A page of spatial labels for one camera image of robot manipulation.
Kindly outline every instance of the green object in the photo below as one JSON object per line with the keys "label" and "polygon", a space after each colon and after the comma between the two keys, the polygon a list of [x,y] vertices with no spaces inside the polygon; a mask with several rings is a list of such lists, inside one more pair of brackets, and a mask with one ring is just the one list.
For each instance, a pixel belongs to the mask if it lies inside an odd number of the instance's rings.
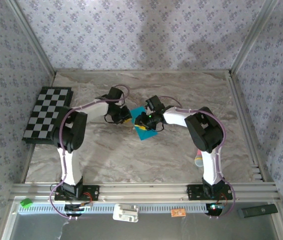
{"label": "green object", "polygon": [[25,198],[24,200],[22,200],[20,202],[20,205],[24,208],[24,209],[28,209],[31,205],[33,205],[32,200],[30,200],[29,198]]}

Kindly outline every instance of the orange label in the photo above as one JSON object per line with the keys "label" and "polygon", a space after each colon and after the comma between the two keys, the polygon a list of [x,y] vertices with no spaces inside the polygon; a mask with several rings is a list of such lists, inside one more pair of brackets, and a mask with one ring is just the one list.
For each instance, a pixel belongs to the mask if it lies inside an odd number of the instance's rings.
{"label": "orange label", "polygon": [[178,208],[178,209],[172,209],[171,211],[171,217],[185,217],[186,216],[186,210],[185,208]]}

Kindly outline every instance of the black remote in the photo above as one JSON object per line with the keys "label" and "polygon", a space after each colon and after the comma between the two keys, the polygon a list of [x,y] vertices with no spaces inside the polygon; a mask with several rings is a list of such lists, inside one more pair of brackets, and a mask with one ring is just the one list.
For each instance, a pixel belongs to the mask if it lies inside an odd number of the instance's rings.
{"label": "black remote", "polygon": [[268,204],[242,208],[238,210],[238,213],[241,218],[245,219],[261,215],[275,214],[278,213],[278,210],[275,204]]}

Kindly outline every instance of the marble surface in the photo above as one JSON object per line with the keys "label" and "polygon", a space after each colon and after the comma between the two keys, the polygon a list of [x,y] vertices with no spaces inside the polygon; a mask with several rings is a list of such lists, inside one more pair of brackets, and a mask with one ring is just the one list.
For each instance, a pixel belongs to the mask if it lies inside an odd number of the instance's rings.
{"label": "marble surface", "polygon": [[[71,106],[91,102],[110,87],[126,84],[129,109],[145,105],[153,95],[177,98],[184,108],[209,107],[224,123],[227,139],[221,165],[231,182],[251,182],[250,159],[236,114],[236,107],[223,76],[211,73],[58,73],[54,86],[72,87]],[[169,99],[163,100],[174,104]],[[80,158],[85,183],[93,182],[201,182],[203,168],[194,163],[197,149],[187,128],[166,125],[157,136],[141,141],[131,123],[108,124],[103,117],[86,125]],[[35,147],[26,182],[57,182],[61,164],[53,145]]]}

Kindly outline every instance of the floral wallpaper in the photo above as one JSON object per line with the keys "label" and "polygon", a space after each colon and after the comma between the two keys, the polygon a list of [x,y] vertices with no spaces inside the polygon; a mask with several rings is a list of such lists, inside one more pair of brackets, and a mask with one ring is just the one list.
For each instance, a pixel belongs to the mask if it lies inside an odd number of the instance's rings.
{"label": "floral wallpaper", "polygon": [[229,69],[264,0],[18,0],[54,68]]}
{"label": "floral wallpaper", "polygon": [[51,82],[5,1],[0,0],[0,220],[30,146],[22,142],[42,86]]}
{"label": "floral wallpaper", "polygon": [[283,196],[283,1],[237,73],[261,156]]}

